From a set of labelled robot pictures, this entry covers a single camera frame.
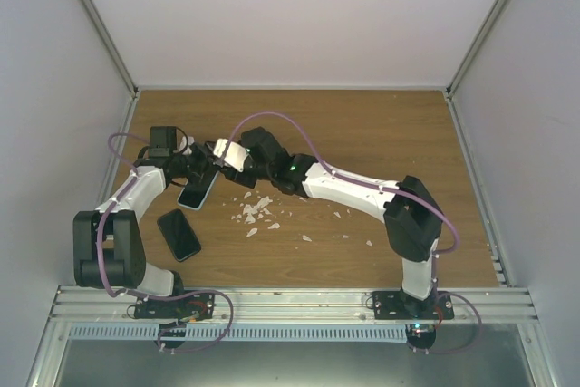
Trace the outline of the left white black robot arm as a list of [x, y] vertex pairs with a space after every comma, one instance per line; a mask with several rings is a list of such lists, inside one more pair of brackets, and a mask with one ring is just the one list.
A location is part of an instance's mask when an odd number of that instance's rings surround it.
[[175, 126], [153, 127], [134, 160], [118, 155], [130, 166], [125, 181], [96, 209], [81, 211], [72, 223], [73, 274], [80, 287], [104, 290], [109, 296], [127, 294], [155, 300], [166, 317], [184, 313], [187, 297], [177, 272], [150, 264], [139, 223], [153, 201], [175, 179], [190, 187], [215, 175], [213, 153], [205, 144]]

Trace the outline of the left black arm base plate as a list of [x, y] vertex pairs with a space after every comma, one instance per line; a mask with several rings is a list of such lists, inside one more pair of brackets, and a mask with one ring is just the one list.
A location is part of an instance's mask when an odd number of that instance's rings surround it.
[[158, 319], [195, 322], [213, 316], [215, 297], [211, 293], [187, 296], [175, 301], [138, 299], [129, 306], [126, 315], [130, 319]]

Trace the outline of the black phone case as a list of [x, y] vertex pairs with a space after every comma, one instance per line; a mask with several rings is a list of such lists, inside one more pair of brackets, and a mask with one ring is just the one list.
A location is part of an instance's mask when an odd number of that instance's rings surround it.
[[215, 154], [216, 143], [214, 141], [206, 141], [203, 145], [208, 161], [219, 167], [224, 165], [223, 159]]

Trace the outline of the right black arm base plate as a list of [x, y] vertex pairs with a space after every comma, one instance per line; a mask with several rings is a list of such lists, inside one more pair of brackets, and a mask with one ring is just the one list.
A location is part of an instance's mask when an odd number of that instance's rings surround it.
[[453, 304], [446, 292], [432, 291], [419, 300], [400, 290], [376, 290], [371, 294], [371, 308], [376, 320], [451, 320]]

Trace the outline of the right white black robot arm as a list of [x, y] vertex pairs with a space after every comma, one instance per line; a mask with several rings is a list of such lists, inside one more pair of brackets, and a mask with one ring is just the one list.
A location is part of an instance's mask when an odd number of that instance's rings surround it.
[[422, 182], [370, 179], [333, 169], [308, 154], [289, 154], [262, 127], [242, 133], [239, 141], [219, 139], [214, 156], [226, 178], [253, 188], [267, 180], [281, 193], [332, 201], [381, 221], [392, 251], [402, 259], [398, 300], [410, 318], [434, 310], [433, 252], [439, 243], [440, 208]]

